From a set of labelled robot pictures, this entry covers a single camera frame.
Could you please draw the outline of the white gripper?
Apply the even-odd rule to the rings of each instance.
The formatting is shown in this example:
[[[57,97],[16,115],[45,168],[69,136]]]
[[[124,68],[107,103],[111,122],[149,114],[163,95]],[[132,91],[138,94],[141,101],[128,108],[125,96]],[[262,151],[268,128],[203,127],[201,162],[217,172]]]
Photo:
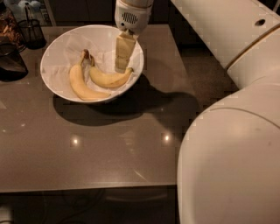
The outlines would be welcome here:
[[[123,73],[136,45],[134,35],[140,35],[147,27],[154,0],[116,0],[115,23],[122,31],[115,42],[115,70]]]

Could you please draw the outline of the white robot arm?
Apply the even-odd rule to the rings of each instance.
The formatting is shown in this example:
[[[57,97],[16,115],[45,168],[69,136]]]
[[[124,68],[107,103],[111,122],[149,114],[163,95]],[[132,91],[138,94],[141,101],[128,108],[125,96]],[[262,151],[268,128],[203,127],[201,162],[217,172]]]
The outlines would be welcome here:
[[[178,154],[180,224],[280,224],[280,17],[259,0],[171,0],[238,87]]]

